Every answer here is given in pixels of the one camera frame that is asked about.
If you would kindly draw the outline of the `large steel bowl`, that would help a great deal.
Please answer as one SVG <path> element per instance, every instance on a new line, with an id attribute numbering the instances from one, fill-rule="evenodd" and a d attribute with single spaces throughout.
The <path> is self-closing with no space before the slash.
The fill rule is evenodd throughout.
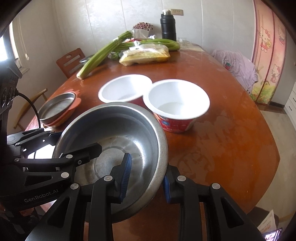
<path id="1" fill-rule="evenodd" d="M 125 153 L 132 156 L 126 197 L 111 206 L 112 221 L 120 222 L 137 214 L 153 199 L 168 165 L 166 135 L 148 110 L 132 103 L 109 103 L 93 107 L 63 131 L 53 157 L 71 150 L 100 144 L 101 154 L 78 166 L 74 180 L 81 186 L 95 183 L 121 163 Z"/>

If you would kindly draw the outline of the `steel plate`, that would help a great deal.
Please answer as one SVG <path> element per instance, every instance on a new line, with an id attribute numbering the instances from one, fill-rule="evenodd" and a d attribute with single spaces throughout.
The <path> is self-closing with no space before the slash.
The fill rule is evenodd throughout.
<path id="1" fill-rule="evenodd" d="M 66 92 L 48 100 L 38 111 L 41 123 L 46 125 L 55 121 L 67 111 L 75 98 L 74 92 Z"/>

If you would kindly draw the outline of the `paper sheet on floor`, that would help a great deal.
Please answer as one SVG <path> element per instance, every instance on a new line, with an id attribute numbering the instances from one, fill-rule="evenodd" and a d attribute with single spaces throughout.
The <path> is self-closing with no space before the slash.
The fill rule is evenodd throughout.
<path id="1" fill-rule="evenodd" d="M 257 228 L 262 234 L 277 230 L 273 209 L 267 214 Z"/>

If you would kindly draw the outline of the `orange plastic plate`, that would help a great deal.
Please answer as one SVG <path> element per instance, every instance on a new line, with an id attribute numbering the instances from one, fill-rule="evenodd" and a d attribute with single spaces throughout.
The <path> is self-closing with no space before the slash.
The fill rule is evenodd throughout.
<path id="1" fill-rule="evenodd" d="M 75 98 L 74 102 L 70 105 L 70 107 L 67 109 L 67 111 L 65 111 L 55 121 L 53 121 L 49 124 L 46 124 L 46 125 L 43 124 L 43 126 L 56 128 L 56 127 L 62 125 L 74 113 L 75 108 L 81 104 L 81 98 L 79 97 L 79 94 L 80 94 L 79 90 L 74 91 L 73 89 L 70 89 L 68 92 L 74 92 L 76 94 L 76 98 Z"/>

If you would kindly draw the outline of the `wooden chair with backrest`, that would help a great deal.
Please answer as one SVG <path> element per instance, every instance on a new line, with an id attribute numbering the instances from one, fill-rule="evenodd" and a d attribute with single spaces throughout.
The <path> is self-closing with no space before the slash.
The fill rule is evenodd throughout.
<path id="1" fill-rule="evenodd" d="M 80 48 L 77 48 L 56 61 L 56 64 L 67 78 L 70 78 L 82 67 L 80 61 L 85 58 Z"/>

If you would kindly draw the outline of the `long green celery stalk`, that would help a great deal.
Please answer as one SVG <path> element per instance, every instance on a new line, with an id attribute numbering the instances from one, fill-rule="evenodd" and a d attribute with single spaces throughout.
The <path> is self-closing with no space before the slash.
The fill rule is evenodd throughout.
<path id="1" fill-rule="evenodd" d="M 120 44 L 122 44 L 126 39 L 132 37 L 132 32 L 126 31 L 113 39 L 110 43 L 101 48 L 97 53 L 95 53 L 79 70 L 76 77 L 80 80 L 85 79 L 90 72 L 92 72 L 101 62 Z"/>

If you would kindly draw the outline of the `red paper bowl right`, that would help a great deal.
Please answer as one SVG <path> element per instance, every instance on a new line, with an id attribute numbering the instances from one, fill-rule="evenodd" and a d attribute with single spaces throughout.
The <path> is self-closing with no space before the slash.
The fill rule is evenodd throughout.
<path id="1" fill-rule="evenodd" d="M 201 87 L 180 79 L 157 81 L 142 98 L 161 127 L 171 133 L 189 130 L 210 107 L 210 98 Z"/>

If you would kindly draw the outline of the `yellow food in plastic bag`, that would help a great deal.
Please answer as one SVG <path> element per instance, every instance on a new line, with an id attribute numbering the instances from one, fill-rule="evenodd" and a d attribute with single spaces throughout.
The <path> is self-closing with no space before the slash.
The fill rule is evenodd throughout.
<path id="1" fill-rule="evenodd" d="M 166 62 L 170 59 L 169 49 L 161 44 L 143 44 L 130 47 L 122 53 L 119 63 L 123 66 Z"/>

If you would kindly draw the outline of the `box of straws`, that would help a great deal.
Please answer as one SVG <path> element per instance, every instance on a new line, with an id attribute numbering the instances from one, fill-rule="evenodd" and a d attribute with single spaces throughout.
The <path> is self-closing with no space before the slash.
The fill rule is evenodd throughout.
<path id="1" fill-rule="evenodd" d="M 151 23 L 139 22 L 132 27 L 133 37 L 135 39 L 147 39 L 153 27 Z"/>

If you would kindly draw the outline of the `green celery bunch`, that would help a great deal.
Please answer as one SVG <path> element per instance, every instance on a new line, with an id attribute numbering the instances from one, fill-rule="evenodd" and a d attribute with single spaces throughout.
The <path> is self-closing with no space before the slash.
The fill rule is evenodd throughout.
<path id="1" fill-rule="evenodd" d="M 127 42 L 121 43 L 118 47 L 111 51 L 111 53 L 120 53 L 126 51 L 131 47 L 138 47 L 140 45 L 164 45 L 168 48 L 169 51 L 179 51 L 180 44 L 174 40 L 169 39 L 143 39 L 143 40 L 130 40 Z"/>

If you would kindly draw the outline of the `pink cloth pile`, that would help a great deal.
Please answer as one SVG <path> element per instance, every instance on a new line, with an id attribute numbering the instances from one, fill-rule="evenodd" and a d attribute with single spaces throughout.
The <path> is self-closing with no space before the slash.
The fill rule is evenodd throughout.
<path id="1" fill-rule="evenodd" d="M 251 94 L 253 86 L 258 82 L 256 66 L 240 52 L 214 50 L 212 56 L 220 62 Z"/>

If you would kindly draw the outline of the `clear plastic wrap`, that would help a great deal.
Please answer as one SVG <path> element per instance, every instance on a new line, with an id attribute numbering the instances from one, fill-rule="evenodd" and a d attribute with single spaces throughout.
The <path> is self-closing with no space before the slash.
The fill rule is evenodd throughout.
<path id="1" fill-rule="evenodd" d="M 190 45 L 190 41 L 188 41 L 186 38 L 178 38 L 178 43 L 182 48 L 185 48 L 186 46 Z"/>

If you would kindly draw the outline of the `black thermos bottle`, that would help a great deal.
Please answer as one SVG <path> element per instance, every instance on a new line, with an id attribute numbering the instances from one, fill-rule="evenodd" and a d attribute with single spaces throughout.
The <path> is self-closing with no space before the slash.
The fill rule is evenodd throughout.
<path id="1" fill-rule="evenodd" d="M 174 16 L 172 15 L 169 9 L 163 9 L 160 18 L 160 23 L 162 38 L 176 41 L 176 22 Z"/>

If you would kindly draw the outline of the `pink cartoon wardrobe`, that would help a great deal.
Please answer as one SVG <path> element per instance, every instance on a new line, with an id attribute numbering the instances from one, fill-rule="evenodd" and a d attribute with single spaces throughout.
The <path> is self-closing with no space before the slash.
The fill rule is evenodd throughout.
<path id="1" fill-rule="evenodd" d="M 295 82 L 295 44 L 284 23 L 263 1 L 254 1 L 255 37 L 252 62 L 258 82 L 252 99 L 258 104 L 284 105 Z"/>

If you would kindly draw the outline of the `white wall socket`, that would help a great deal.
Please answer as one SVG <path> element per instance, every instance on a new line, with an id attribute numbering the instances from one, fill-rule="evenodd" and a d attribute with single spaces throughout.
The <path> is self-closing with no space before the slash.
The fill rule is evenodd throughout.
<path id="1" fill-rule="evenodd" d="M 171 9 L 171 14 L 174 16 L 183 16 L 184 11 L 182 9 Z"/>

